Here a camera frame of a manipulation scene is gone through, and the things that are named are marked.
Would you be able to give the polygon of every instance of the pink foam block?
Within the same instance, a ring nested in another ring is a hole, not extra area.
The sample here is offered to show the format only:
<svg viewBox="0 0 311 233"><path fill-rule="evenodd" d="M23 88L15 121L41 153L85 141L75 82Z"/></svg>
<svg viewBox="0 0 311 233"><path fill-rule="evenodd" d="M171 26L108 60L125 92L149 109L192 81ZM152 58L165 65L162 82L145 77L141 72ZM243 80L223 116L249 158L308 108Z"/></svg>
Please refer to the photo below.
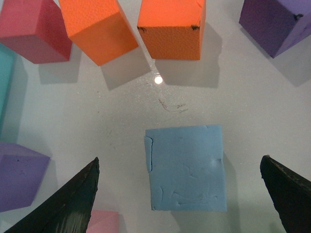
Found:
<svg viewBox="0 0 311 233"><path fill-rule="evenodd" d="M92 210L86 233L118 233L119 213Z"/></svg>
<svg viewBox="0 0 311 233"><path fill-rule="evenodd" d="M0 142L0 212L32 204L49 161L28 148Z"/></svg>
<svg viewBox="0 0 311 233"><path fill-rule="evenodd" d="M4 0L0 42L35 64L68 61L72 45L53 0Z"/></svg>

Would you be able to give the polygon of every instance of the blue foam block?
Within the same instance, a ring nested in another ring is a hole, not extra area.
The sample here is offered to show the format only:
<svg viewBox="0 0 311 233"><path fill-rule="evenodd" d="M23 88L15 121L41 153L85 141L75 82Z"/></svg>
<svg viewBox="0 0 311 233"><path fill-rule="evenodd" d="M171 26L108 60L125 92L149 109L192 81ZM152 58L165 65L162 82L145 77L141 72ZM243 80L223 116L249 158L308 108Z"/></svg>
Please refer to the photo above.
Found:
<svg viewBox="0 0 311 233"><path fill-rule="evenodd" d="M226 211L220 125L146 130L153 210Z"/></svg>
<svg viewBox="0 0 311 233"><path fill-rule="evenodd" d="M15 53L0 44L0 129L4 105L6 103L7 89L10 83Z"/></svg>

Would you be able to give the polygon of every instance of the orange foam block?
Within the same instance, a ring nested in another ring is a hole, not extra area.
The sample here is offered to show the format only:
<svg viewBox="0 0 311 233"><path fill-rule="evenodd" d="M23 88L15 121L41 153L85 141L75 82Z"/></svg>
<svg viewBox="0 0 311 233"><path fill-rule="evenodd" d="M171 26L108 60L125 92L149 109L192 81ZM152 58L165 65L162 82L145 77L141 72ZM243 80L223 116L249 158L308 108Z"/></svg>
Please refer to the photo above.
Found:
<svg viewBox="0 0 311 233"><path fill-rule="evenodd" d="M59 0L68 37L98 66L138 47L117 0Z"/></svg>
<svg viewBox="0 0 311 233"><path fill-rule="evenodd" d="M137 28L155 59L200 60L206 0L142 0Z"/></svg>
<svg viewBox="0 0 311 233"><path fill-rule="evenodd" d="M119 213L92 210L86 233L119 233Z"/></svg>

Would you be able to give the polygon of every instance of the foam block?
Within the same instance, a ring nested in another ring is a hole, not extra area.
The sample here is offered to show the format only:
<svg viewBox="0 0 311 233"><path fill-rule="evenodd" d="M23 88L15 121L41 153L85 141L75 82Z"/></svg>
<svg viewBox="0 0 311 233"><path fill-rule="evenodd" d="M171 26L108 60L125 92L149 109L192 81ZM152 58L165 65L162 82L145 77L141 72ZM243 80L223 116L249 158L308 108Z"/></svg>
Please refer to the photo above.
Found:
<svg viewBox="0 0 311 233"><path fill-rule="evenodd" d="M95 158L38 208L5 233L85 233L97 192Z"/></svg>
<svg viewBox="0 0 311 233"><path fill-rule="evenodd" d="M226 211L220 125L146 130L153 210Z"/></svg>
<svg viewBox="0 0 311 233"><path fill-rule="evenodd" d="M72 45L53 0L4 0L0 42L35 64L68 61Z"/></svg>
<svg viewBox="0 0 311 233"><path fill-rule="evenodd" d="M240 24L274 58L311 34L311 1L244 0Z"/></svg>
<svg viewBox="0 0 311 233"><path fill-rule="evenodd" d="M200 60L206 0L142 0L137 28L155 59Z"/></svg>
<svg viewBox="0 0 311 233"><path fill-rule="evenodd" d="M0 212L32 204L49 161L28 148L0 142Z"/></svg>
<svg viewBox="0 0 311 233"><path fill-rule="evenodd" d="M69 38L98 66L138 47L117 0L59 0Z"/></svg>
<svg viewBox="0 0 311 233"><path fill-rule="evenodd" d="M119 213L92 210L86 233L119 233Z"/></svg>
<svg viewBox="0 0 311 233"><path fill-rule="evenodd" d="M6 103L7 89L11 79L15 60L15 53L6 46L0 44L0 131L2 114Z"/></svg>
<svg viewBox="0 0 311 233"><path fill-rule="evenodd" d="M269 155L260 171L286 232L311 232L311 182Z"/></svg>

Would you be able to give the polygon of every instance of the cube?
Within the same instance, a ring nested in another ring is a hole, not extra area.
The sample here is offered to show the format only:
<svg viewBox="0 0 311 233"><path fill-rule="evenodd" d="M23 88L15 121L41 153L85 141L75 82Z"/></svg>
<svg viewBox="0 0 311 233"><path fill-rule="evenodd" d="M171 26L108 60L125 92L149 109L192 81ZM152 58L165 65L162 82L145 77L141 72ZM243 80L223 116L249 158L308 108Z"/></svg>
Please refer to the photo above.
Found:
<svg viewBox="0 0 311 233"><path fill-rule="evenodd" d="M23 146L0 142L0 212L32 204L49 161Z"/></svg>
<svg viewBox="0 0 311 233"><path fill-rule="evenodd" d="M154 59L200 60L206 0L142 0L137 28Z"/></svg>
<svg viewBox="0 0 311 233"><path fill-rule="evenodd" d="M69 38L98 66L138 47L117 0L59 0Z"/></svg>
<svg viewBox="0 0 311 233"><path fill-rule="evenodd" d="M92 210L86 233L119 233L119 213Z"/></svg>
<svg viewBox="0 0 311 233"><path fill-rule="evenodd" d="M68 61L72 45L53 0L4 0L0 42L35 64Z"/></svg>
<svg viewBox="0 0 311 233"><path fill-rule="evenodd" d="M311 1L245 0L240 24L275 58L311 34Z"/></svg>
<svg viewBox="0 0 311 233"><path fill-rule="evenodd" d="M220 125L146 130L152 210L226 211Z"/></svg>
<svg viewBox="0 0 311 233"><path fill-rule="evenodd" d="M7 89L11 79L15 60L15 53L6 46L0 44L0 131L2 126L2 114L6 103Z"/></svg>

